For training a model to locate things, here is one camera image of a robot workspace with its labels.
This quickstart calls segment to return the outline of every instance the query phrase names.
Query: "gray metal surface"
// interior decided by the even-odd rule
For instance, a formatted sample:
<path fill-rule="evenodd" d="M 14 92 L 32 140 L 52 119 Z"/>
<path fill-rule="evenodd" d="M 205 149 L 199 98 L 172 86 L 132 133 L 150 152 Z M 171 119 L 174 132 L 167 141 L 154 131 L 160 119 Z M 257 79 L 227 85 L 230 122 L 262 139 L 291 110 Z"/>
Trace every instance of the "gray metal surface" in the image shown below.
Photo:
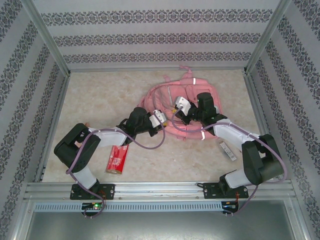
<path fill-rule="evenodd" d="M 291 240 L 283 201 L 253 201 L 235 217 L 220 212 L 33 214 L 28 240 Z"/>
<path fill-rule="evenodd" d="M 288 199 L 284 200 L 283 203 L 285 205 L 295 239 L 311 240 L 298 200 Z"/>

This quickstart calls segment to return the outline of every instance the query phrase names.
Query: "aluminum frame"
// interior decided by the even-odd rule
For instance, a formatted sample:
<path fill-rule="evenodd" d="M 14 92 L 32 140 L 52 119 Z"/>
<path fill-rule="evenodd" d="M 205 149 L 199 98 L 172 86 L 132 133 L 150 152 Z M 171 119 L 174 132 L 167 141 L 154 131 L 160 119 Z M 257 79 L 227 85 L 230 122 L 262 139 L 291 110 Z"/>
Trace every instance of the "aluminum frame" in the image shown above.
<path fill-rule="evenodd" d="M 251 73 L 251 71 L 254 69 L 255 64 L 257 63 L 260 55 L 265 49 L 265 46 L 269 42 L 272 34 L 276 30 L 281 18 L 285 14 L 287 8 L 289 7 L 291 0 L 280 0 L 279 4 L 277 5 L 276 9 L 274 10 L 273 15 L 271 16 L 271 19 L 264 29 L 263 34 L 261 35 L 256 47 L 254 48 L 249 61 L 247 65 L 245 66 L 245 72 L 247 74 Z"/>
<path fill-rule="evenodd" d="M 54 57 L 54 60 L 58 64 L 59 68 L 62 70 L 63 75 L 65 77 L 69 77 L 70 69 L 64 59 L 63 55 L 61 54 L 53 36 L 50 34 L 47 25 L 45 24 L 44 20 L 41 17 L 35 3 L 33 0 L 21 0 L 21 3 L 28 13 L 29 17 L 31 18 L 33 24 L 36 26 L 39 34 L 41 35 L 43 41 L 49 48 L 51 54 Z"/>
<path fill-rule="evenodd" d="M 201 211 L 221 211 L 221 201 L 234 201 L 234 198 L 205 199 L 203 189 L 197 186 L 198 182 L 114 182 L 114 199 L 107 201 L 107 206 L 112 204 L 139 204 L 141 206 L 151 203 L 167 203 L 169 205 L 194 204 L 210 205 L 217 204 L 215 209 L 200 207 Z M 13 230 L 11 240 L 25 240 L 30 227 L 33 213 L 39 203 L 65 203 L 81 204 L 88 203 L 85 200 L 70 200 L 71 182 L 31 182 L 27 184 L 23 196 L 23 203 L 18 214 L 18 222 Z M 255 186 L 248 186 L 249 195 Z M 267 184 L 259 186 L 252 201 L 280 200 L 283 201 L 296 240 L 310 240 L 310 235 L 303 218 L 296 192 L 290 180 L 283 183 Z M 63 212 L 77 212 L 74 209 Z M 61 208 L 50 208 L 46 212 L 61 212 Z M 112 212 L 132 212 L 129 209 L 117 208 Z"/>

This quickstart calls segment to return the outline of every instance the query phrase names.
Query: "wire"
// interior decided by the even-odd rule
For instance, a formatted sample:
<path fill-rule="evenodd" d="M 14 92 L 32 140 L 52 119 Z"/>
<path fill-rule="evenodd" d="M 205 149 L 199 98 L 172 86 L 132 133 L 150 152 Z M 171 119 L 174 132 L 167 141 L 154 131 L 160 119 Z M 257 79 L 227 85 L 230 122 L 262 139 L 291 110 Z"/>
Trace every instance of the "wire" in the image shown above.
<path fill-rule="evenodd" d="M 100 132 L 118 132 L 118 133 L 121 133 L 121 134 L 125 135 L 126 137 L 128 137 L 130 140 L 132 140 L 132 141 L 133 141 L 135 144 L 137 144 L 139 147 L 142 147 L 142 148 L 147 149 L 147 150 L 157 149 L 157 148 L 159 148 L 159 147 L 164 143 L 165 138 L 166 138 L 166 131 L 165 131 L 165 126 L 162 124 L 162 122 L 161 122 L 160 119 L 157 117 L 157 115 L 155 114 L 154 116 L 155 116 L 155 118 L 159 121 L 159 123 L 160 123 L 160 125 L 161 125 L 161 128 L 162 128 L 162 132 L 163 132 L 162 140 L 161 140 L 161 142 L 160 142 L 157 146 L 153 146 L 153 147 L 144 146 L 144 145 L 140 144 L 139 142 L 137 142 L 135 139 L 133 139 L 130 135 L 128 135 L 128 134 L 125 133 L 124 131 L 122 131 L 122 130 L 117 130 L 117 129 L 113 129 L 113 128 L 104 128 L 104 129 L 100 129 L 100 130 L 95 130 L 95 131 L 90 132 L 90 133 L 85 137 L 85 139 L 83 140 L 82 145 L 81 145 L 81 147 L 79 148 L 78 153 L 77 153 L 77 155 L 75 156 L 75 158 L 74 158 L 71 166 L 69 167 L 68 170 L 65 171 L 65 173 L 66 173 L 67 175 L 69 174 L 69 175 L 73 178 L 73 180 L 74 180 L 83 190 L 85 190 L 87 193 L 95 196 L 96 198 L 100 199 L 101 202 L 102 202 L 102 206 L 101 206 L 101 208 L 100 208 L 100 211 L 97 212 L 97 213 L 96 213 L 95 215 L 93 215 L 93 216 L 88 216 L 88 215 L 86 215 L 87 209 L 85 209 L 84 212 L 83 212 L 83 215 L 84 215 L 85 218 L 87 218 L 87 217 L 90 217 L 90 219 L 96 218 L 97 216 L 99 216 L 99 215 L 102 213 L 102 211 L 103 211 L 103 210 L 105 209 L 105 207 L 106 207 L 106 202 L 105 202 L 105 200 L 104 200 L 100 195 L 95 194 L 94 192 L 90 191 L 90 190 L 87 189 L 85 186 L 83 186 L 83 185 L 78 181 L 78 179 L 76 178 L 76 176 L 72 173 L 72 170 L 74 169 L 75 165 L 77 164 L 77 162 L 78 162 L 78 160 L 79 160 L 79 157 L 80 157 L 80 154 L 81 154 L 81 152 L 83 151 L 84 146 L 85 146 L 85 144 L 87 143 L 88 139 L 89 139 L 93 134 L 100 133 Z"/>
<path fill-rule="evenodd" d="M 235 205 L 237 206 L 237 205 L 239 205 L 239 193 L 238 192 L 236 192 L 236 194 L 235 194 L 235 199 L 236 199 L 235 200 L 235 202 L 236 202 Z"/>
<path fill-rule="evenodd" d="M 238 127 L 237 125 L 233 124 L 233 123 L 226 123 L 226 122 L 216 122 L 214 124 L 210 124 L 208 126 L 205 126 L 201 129 L 197 129 L 197 130 L 184 130 L 184 129 L 181 129 L 179 127 L 177 127 L 177 125 L 175 124 L 175 121 L 174 121 L 174 118 L 175 116 L 177 115 L 177 113 L 179 111 L 181 111 L 182 107 L 179 108 L 171 117 L 171 123 L 172 125 L 174 126 L 175 129 L 181 131 L 181 132 L 184 132 L 184 133 L 198 133 L 198 132 L 202 132 L 203 130 L 207 130 L 209 128 L 212 128 L 214 126 L 219 126 L 219 125 L 224 125 L 224 126 L 230 126 L 236 130 L 238 130 L 239 132 L 247 135 L 248 137 L 252 138 L 253 140 L 257 141 L 258 143 L 260 143 L 262 146 L 264 146 L 266 149 L 268 149 L 277 159 L 278 161 L 280 162 L 281 166 L 282 166 L 282 169 L 283 169 L 283 177 L 282 179 L 280 179 L 279 181 L 270 181 L 270 182 L 265 182 L 266 184 L 277 184 L 277 183 L 282 183 L 284 180 L 286 180 L 287 178 L 287 175 L 288 175 L 288 171 L 287 171 L 287 168 L 286 168 L 286 165 L 284 163 L 284 161 L 282 160 L 282 158 L 271 148 L 269 147 L 266 143 L 264 143 L 263 141 L 261 141 L 259 138 L 253 136 L 250 132 L 246 131 L 246 130 L 243 130 L 242 128 Z"/>
<path fill-rule="evenodd" d="M 233 213 L 232 211 L 223 209 L 223 212 L 227 212 L 228 214 L 231 214 L 231 216 L 233 217 L 235 213 Z"/>

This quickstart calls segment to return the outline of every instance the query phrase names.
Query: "black floral stripe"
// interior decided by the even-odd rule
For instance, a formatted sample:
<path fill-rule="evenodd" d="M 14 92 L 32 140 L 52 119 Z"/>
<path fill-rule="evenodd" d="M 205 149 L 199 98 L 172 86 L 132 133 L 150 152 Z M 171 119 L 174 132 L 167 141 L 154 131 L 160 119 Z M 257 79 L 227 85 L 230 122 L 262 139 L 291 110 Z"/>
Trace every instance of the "black floral stripe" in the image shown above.
<path fill-rule="evenodd" d="M 64 55 L 67 64 L 179 62 L 179 61 L 247 61 L 251 52 L 148 52 Z"/>
<path fill-rule="evenodd" d="M 7 0 L 0 11 L 0 43 L 22 9 L 20 0 Z"/>
<path fill-rule="evenodd" d="M 302 167 L 302 163 L 297 153 L 295 143 L 293 141 L 293 138 L 291 137 L 283 112 L 280 108 L 276 94 L 272 89 L 269 76 L 261 58 L 256 63 L 255 67 L 259 74 L 260 80 L 262 81 L 262 85 L 268 98 L 271 110 L 273 112 L 273 116 L 276 121 L 277 128 L 280 132 L 283 145 L 285 147 L 288 159 L 291 163 L 293 174 L 296 181 L 298 182 L 299 189 L 302 192 L 301 195 L 303 197 L 304 204 L 306 205 L 306 210 L 309 212 L 310 220 L 313 222 L 315 234 L 318 238 L 320 238 L 320 212 L 319 207 L 317 206 L 317 200 L 313 196 L 313 192 L 310 189 L 311 185 L 308 182 L 308 177 L 304 168 Z"/>
<path fill-rule="evenodd" d="M 46 137 L 45 137 L 45 140 L 44 140 L 44 143 L 43 143 L 43 147 L 42 147 L 42 150 L 41 150 L 41 154 L 40 154 L 40 157 L 38 159 L 38 164 L 36 166 L 36 169 L 34 171 L 34 176 L 33 176 L 33 182 L 36 181 L 36 177 L 37 177 L 37 174 L 38 174 L 38 171 L 39 171 L 39 166 L 40 166 L 40 162 L 42 160 L 42 157 L 44 155 L 44 152 L 45 152 L 45 147 L 47 145 L 47 141 L 50 139 L 49 137 L 49 133 L 50 133 L 50 129 L 51 129 L 51 125 L 52 123 L 54 122 L 54 117 L 55 117 L 55 114 L 56 114 L 56 108 L 57 108 L 57 105 L 58 105 L 58 102 L 59 102 L 59 99 L 60 99 L 60 95 L 61 95 L 61 92 L 62 92 L 62 89 L 63 89 L 63 86 L 64 86 L 64 82 L 65 82 L 65 79 L 66 77 L 63 77 L 63 81 L 62 81 L 62 84 L 61 84 L 61 87 L 60 87 L 60 90 L 59 90 L 59 93 L 58 93 L 58 96 L 56 97 L 56 102 L 55 102 L 55 105 L 54 105 L 54 110 L 52 112 L 52 116 L 51 116 L 51 119 L 50 119 L 50 124 L 49 124 L 49 127 L 46 131 Z"/>
<path fill-rule="evenodd" d="M 20 132 L 23 121 L 29 109 L 32 97 L 36 91 L 41 74 L 46 66 L 46 62 L 49 58 L 50 51 L 46 45 L 44 45 L 39 53 L 39 56 L 34 64 L 33 70 L 27 80 L 24 87 L 16 110 L 13 114 L 12 121 L 9 123 L 9 127 L 6 130 L 6 135 L 0 145 L 0 180 L 2 174 L 6 170 L 6 165 L 10 159 L 13 146 L 16 144 L 16 139 Z"/>
<path fill-rule="evenodd" d="M 27 54 L 34 43 L 37 34 L 37 28 L 32 21 L 30 21 L 19 40 L 14 53 L 6 65 L 6 68 L 3 70 L 0 77 L 0 111 L 2 110 L 2 106 L 5 104 L 6 98 L 10 93 L 13 83 L 16 81 L 20 68 L 25 62 Z"/>
<path fill-rule="evenodd" d="M 131 44 L 256 44 L 260 33 L 137 33 L 55 36 L 58 47 Z"/>
<path fill-rule="evenodd" d="M 271 9 L 174 9 L 42 13 L 47 26 L 139 23 L 266 23 Z"/>
<path fill-rule="evenodd" d="M 55 63 L 53 65 L 52 71 L 50 73 L 50 77 L 47 81 L 45 90 L 41 97 L 38 110 L 36 112 L 36 115 L 34 116 L 33 124 L 31 126 L 29 136 L 27 137 L 25 147 L 23 149 L 23 154 L 21 155 L 21 159 L 16 169 L 17 171 L 14 174 L 14 181 L 12 181 L 12 186 L 10 187 L 9 195 L 7 196 L 7 201 L 4 204 L 4 211 L 1 212 L 0 239 L 6 239 L 6 234 L 8 232 L 9 225 L 12 221 L 14 209 L 17 206 L 17 201 L 21 193 L 21 187 L 27 174 L 27 169 L 29 167 L 33 150 L 41 130 L 41 125 L 46 115 L 46 110 L 50 102 L 51 94 L 53 92 L 55 83 L 57 82 L 57 76 L 59 74 L 59 71 L 60 69 L 58 65 Z M 63 85 L 64 83 L 61 84 L 59 93 L 61 92 Z M 54 112 L 56 111 L 57 104 L 58 104 L 58 100 L 55 103 Z"/>
<path fill-rule="evenodd" d="M 304 16 L 304 19 L 311 27 L 311 30 L 314 32 L 314 35 L 320 41 L 320 7 L 317 1 L 315 0 L 294 0 L 294 4 L 299 9 L 300 13 Z"/>
<path fill-rule="evenodd" d="M 290 25 L 286 16 L 281 19 L 277 28 L 280 31 L 282 38 L 285 40 L 296 65 L 299 67 L 301 75 L 304 77 L 304 80 L 320 109 L 320 75 L 317 72 L 314 63 L 308 56 L 307 51 L 303 47 L 302 42 L 293 30 L 293 27 Z"/>
<path fill-rule="evenodd" d="M 291 106 L 292 113 L 300 129 L 302 138 L 305 142 L 305 145 L 308 147 L 308 152 L 311 155 L 311 159 L 314 161 L 313 164 L 318 169 L 318 174 L 320 175 L 320 143 L 318 142 L 318 138 L 315 136 L 315 130 L 313 129 L 309 118 L 306 115 L 305 108 L 302 105 L 298 94 L 296 93 L 295 86 L 292 83 L 286 67 L 282 62 L 278 50 L 276 49 L 272 40 L 270 40 L 265 46 L 265 50 L 268 53 L 273 65 L 273 69 L 279 78 L 286 99 Z"/>

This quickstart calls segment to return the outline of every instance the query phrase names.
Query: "pink backpack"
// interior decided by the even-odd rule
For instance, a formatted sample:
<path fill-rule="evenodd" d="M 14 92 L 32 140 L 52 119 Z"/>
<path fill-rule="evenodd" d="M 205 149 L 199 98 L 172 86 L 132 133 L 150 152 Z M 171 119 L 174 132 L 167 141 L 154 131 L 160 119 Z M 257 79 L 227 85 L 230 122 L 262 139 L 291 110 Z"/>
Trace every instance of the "pink backpack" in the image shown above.
<path fill-rule="evenodd" d="M 175 102 L 178 96 L 182 96 L 198 106 L 197 95 L 200 93 L 211 93 L 214 105 L 218 108 L 217 112 L 222 114 L 221 104 L 216 88 L 210 85 L 204 79 L 193 77 L 192 71 L 189 67 L 180 66 L 180 68 L 188 70 L 188 72 L 183 75 L 181 80 L 171 81 L 168 76 L 164 76 L 166 83 L 162 83 L 151 88 L 147 95 L 141 99 L 138 106 L 145 108 L 148 112 L 153 112 L 157 109 L 165 113 L 169 120 L 167 122 L 165 132 L 176 136 L 180 140 L 204 140 L 216 138 L 216 136 L 213 136 L 207 131 L 189 133 L 179 131 L 173 127 L 171 123 L 171 117 L 173 115 L 173 110 L 175 109 L 176 105 Z M 175 124 L 179 128 L 185 130 L 197 130 L 202 128 L 202 125 L 199 122 L 191 121 L 189 125 L 184 125 L 178 118 L 175 119 Z"/>

